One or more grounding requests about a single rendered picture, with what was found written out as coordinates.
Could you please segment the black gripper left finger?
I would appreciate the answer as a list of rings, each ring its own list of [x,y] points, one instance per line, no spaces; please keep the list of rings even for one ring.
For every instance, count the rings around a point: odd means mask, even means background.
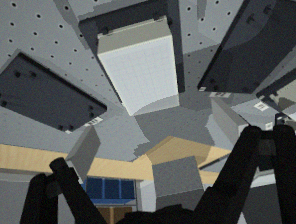
[[[107,224],[80,185],[86,179],[100,144],[94,126],[89,125],[65,159],[59,157],[49,164],[53,174],[34,176],[19,224],[58,224],[58,195],[62,193],[76,224]]]

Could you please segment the small white label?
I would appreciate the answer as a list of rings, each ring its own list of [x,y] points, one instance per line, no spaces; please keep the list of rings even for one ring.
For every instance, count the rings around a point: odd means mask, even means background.
[[[211,92],[208,97],[226,97],[228,98],[231,93],[222,93],[222,92]]]
[[[86,123],[84,126],[95,125],[96,123],[98,123],[102,120],[103,120],[103,118],[98,116],[95,119],[91,120],[90,122]]]
[[[261,111],[264,111],[265,109],[269,108],[269,106],[267,106],[266,104],[264,104],[263,102],[258,102],[255,105],[253,105],[254,107],[260,109]]]
[[[272,121],[265,123],[265,126],[266,126],[266,130],[271,129],[272,128]]]

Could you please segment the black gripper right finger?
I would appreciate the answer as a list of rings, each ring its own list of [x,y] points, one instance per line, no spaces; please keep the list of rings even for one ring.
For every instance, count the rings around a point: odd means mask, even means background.
[[[237,224],[261,155],[271,155],[282,224],[296,224],[296,134],[286,124],[262,130],[218,96],[213,119],[233,149],[212,187],[207,187],[186,224]]]

